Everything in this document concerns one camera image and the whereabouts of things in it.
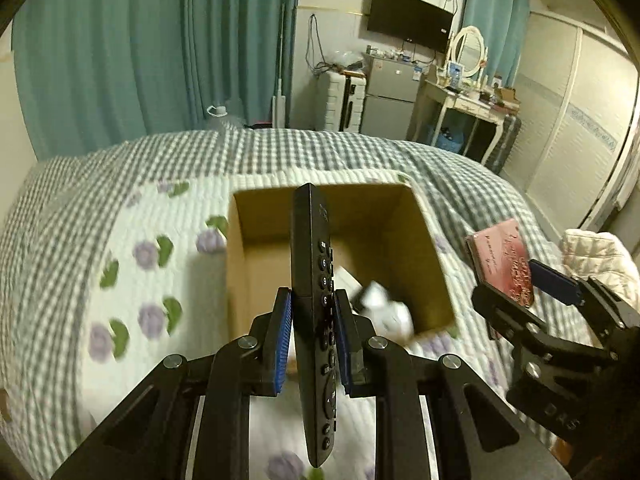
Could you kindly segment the white wardrobe sliding doors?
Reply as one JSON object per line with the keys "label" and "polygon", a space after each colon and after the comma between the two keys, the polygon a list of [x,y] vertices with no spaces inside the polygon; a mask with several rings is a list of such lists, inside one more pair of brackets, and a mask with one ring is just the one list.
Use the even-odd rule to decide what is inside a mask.
{"label": "white wardrobe sliding doors", "polygon": [[503,167],[550,237],[592,230],[630,153],[639,78],[625,47],[551,12],[529,15],[514,89],[521,130]]}

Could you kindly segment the dark checked suitcase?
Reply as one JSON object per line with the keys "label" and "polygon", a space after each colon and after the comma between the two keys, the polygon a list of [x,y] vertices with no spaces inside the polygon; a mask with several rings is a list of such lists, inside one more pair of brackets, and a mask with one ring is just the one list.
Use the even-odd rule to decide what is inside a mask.
{"label": "dark checked suitcase", "polygon": [[509,114],[504,118],[502,135],[486,162],[486,167],[494,174],[500,174],[520,133],[521,125],[521,119],[516,115]]}

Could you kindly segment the white dressing table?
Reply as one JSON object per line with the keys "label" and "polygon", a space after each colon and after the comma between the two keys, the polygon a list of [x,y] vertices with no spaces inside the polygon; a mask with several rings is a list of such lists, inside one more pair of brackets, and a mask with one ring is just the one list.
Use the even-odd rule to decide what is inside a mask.
{"label": "white dressing table", "polygon": [[509,127],[506,118],[510,117],[511,122],[518,118],[517,114],[513,114],[507,108],[489,105],[480,99],[472,99],[462,92],[456,93],[430,81],[427,76],[422,76],[413,103],[406,139],[418,142],[422,134],[431,133],[427,144],[435,146],[449,112],[458,112],[473,119],[472,131],[463,148],[463,154],[469,151],[480,122],[487,122],[494,126],[494,133],[480,159],[480,163],[485,167],[489,167],[490,162],[498,160],[499,148]]}

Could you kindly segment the black wall television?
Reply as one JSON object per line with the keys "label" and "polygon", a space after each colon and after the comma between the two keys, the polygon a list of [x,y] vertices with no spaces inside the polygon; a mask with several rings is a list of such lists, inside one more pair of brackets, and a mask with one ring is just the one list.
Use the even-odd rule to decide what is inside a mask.
{"label": "black wall television", "polygon": [[371,0],[367,30],[445,53],[453,19],[423,0]]}

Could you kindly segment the teal curtain right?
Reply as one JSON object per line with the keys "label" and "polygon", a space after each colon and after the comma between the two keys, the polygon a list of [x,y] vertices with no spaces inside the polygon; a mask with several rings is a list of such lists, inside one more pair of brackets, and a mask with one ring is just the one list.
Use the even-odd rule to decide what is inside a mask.
{"label": "teal curtain right", "polygon": [[518,72],[530,0],[464,0],[462,24],[475,26],[488,49],[486,74],[511,87]]}

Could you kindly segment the white floral quilted mat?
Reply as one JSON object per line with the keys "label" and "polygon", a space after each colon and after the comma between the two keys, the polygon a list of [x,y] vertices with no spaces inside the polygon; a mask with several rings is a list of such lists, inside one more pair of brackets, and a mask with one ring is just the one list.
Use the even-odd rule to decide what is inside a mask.
{"label": "white floral quilted mat", "polygon": [[[436,250],[454,307],[454,325],[405,344],[428,358],[457,353],[478,367],[491,388],[506,386],[497,353],[471,304],[472,274],[436,224],[426,195],[392,170],[291,169],[265,176],[207,177],[137,188],[119,211],[104,268],[89,295],[81,343],[80,414],[91,429],[165,356],[208,356],[231,339],[227,313],[227,230],[232,195],[304,183],[405,184],[426,201]],[[366,287],[338,270],[356,312]]]}

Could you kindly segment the grey mini fridge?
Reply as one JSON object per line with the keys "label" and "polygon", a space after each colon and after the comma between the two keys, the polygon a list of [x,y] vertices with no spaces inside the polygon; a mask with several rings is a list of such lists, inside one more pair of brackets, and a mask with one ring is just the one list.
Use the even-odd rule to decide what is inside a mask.
{"label": "grey mini fridge", "polygon": [[422,67],[366,55],[367,89],[360,132],[390,140],[405,140]]}

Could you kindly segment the white suitcase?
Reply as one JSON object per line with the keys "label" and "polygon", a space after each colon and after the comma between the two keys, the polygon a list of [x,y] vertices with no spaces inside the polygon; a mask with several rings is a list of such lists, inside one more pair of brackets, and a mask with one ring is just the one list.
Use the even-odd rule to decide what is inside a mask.
{"label": "white suitcase", "polygon": [[360,133],[367,78],[359,72],[329,70],[316,84],[314,128]]}

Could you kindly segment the white oval vanity mirror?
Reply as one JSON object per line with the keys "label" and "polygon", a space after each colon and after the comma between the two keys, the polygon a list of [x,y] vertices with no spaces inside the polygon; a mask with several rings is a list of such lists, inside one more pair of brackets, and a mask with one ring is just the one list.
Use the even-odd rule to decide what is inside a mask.
{"label": "white oval vanity mirror", "polygon": [[484,36],[475,26],[464,26],[450,40],[446,64],[460,70],[462,77],[477,75],[486,66],[488,47]]}

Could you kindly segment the clear water jug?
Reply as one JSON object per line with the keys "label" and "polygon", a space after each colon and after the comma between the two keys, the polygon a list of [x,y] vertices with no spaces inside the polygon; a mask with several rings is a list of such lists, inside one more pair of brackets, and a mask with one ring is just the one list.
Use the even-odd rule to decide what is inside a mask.
{"label": "clear water jug", "polygon": [[209,105],[206,108],[206,129],[216,131],[242,130],[244,120],[229,112],[225,105]]}

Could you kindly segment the black remote control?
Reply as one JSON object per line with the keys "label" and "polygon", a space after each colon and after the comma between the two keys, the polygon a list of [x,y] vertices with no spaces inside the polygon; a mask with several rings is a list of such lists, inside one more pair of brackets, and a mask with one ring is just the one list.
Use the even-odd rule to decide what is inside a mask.
{"label": "black remote control", "polygon": [[334,445],[336,350],[328,212],[311,183],[293,194],[292,319],[308,460],[320,467]]}

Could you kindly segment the white cube charger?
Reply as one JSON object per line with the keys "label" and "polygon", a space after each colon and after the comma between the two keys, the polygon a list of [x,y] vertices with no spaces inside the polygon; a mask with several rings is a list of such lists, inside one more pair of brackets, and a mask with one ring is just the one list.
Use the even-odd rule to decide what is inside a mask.
{"label": "white cube charger", "polygon": [[377,282],[371,282],[359,293],[356,310],[371,321],[378,336],[403,344],[414,335],[409,308],[390,298],[388,291]]}

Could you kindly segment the pink booklet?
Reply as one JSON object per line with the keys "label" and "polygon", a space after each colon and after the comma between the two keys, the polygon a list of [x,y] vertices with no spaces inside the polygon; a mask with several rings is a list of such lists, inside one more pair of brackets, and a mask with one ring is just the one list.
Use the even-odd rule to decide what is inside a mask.
{"label": "pink booklet", "polygon": [[534,303],[529,256],[514,219],[490,226],[466,238],[476,280],[502,292],[521,307]]}

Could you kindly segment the brown cardboard box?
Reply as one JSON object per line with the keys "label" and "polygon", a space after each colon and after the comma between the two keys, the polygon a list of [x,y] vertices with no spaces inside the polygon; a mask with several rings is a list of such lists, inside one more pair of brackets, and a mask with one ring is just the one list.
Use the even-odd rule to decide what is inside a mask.
{"label": "brown cardboard box", "polygon": [[248,333],[257,315],[269,312],[281,287],[293,287],[295,263],[312,270],[314,281],[346,271],[360,285],[378,283],[404,304],[412,330],[393,335],[408,344],[454,325],[454,307],[437,255],[434,222],[426,201],[405,184],[329,184],[314,187],[321,234],[294,198],[310,200],[309,186],[235,192],[227,230],[229,335]]}

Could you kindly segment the white broom stick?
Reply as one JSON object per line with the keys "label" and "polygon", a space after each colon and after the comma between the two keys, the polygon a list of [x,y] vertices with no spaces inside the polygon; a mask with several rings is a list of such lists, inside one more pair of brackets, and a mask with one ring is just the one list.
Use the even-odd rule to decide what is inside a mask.
{"label": "white broom stick", "polygon": [[284,55],[285,5],[280,6],[279,39],[277,50],[276,91],[271,99],[271,119],[273,128],[280,129],[285,125],[286,97],[283,93],[283,55]]}

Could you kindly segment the teal curtain left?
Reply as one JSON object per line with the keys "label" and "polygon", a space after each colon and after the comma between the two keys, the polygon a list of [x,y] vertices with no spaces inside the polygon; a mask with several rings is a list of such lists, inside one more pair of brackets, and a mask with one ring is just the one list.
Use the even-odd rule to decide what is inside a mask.
{"label": "teal curtain left", "polygon": [[40,160],[201,129],[209,105],[268,122],[285,5],[296,0],[26,0],[12,24],[17,92]]}

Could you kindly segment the grey checked duvet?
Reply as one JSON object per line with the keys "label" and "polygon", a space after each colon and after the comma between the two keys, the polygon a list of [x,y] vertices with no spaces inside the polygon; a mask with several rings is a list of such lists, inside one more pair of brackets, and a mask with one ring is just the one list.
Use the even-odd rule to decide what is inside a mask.
{"label": "grey checked duvet", "polygon": [[1,234],[1,431],[33,477],[50,478],[95,427],[81,421],[80,347],[108,238],[132,193],[291,169],[409,177],[470,268],[472,288],[465,240],[506,219],[518,222],[532,257],[561,263],[510,184],[472,160],[406,141],[304,130],[188,131],[43,162],[27,177]]}

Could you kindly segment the teal curtain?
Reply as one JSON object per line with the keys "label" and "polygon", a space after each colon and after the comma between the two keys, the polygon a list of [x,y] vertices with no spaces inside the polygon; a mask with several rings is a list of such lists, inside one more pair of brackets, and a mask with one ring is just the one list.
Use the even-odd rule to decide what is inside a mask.
{"label": "teal curtain", "polygon": [[511,87],[518,72],[530,0],[464,0],[462,24],[475,26],[488,49],[486,74]]}
{"label": "teal curtain", "polygon": [[17,92],[40,160],[201,129],[209,105],[268,122],[285,5],[296,0],[26,0],[12,24]]}

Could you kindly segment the cream quilted cushion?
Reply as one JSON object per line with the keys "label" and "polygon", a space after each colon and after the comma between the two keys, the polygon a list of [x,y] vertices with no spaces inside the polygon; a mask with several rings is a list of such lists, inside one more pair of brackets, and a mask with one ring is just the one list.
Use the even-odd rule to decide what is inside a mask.
{"label": "cream quilted cushion", "polygon": [[559,246],[569,276],[596,278],[634,310],[639,310],[639,271],[617,236],[609,232],[568,229]]}

